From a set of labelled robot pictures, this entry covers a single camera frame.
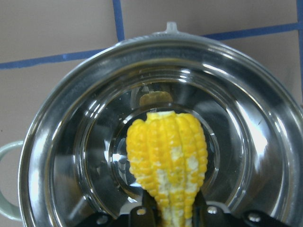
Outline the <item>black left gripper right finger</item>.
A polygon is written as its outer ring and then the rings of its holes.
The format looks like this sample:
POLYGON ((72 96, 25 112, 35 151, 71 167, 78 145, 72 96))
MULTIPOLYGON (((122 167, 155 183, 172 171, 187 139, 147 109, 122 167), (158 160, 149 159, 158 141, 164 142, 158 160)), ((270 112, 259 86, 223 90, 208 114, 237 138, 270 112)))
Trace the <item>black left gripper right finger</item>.
POLYGON ((199 190, 193 205, 193 227, 230 227, 229 208, 221 202, 206 201, 199 190))

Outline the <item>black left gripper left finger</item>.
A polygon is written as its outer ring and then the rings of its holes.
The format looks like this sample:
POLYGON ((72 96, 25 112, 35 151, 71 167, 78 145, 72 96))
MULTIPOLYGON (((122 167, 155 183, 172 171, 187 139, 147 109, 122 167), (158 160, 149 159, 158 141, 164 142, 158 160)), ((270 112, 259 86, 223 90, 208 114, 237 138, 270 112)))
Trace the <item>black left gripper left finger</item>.
POLYGON ((156 203, 152 196, 144 190, 142 193, 142 203, 133 208, 129 214, 130 227, 156 227, 157 218, 155 214, 156 203))

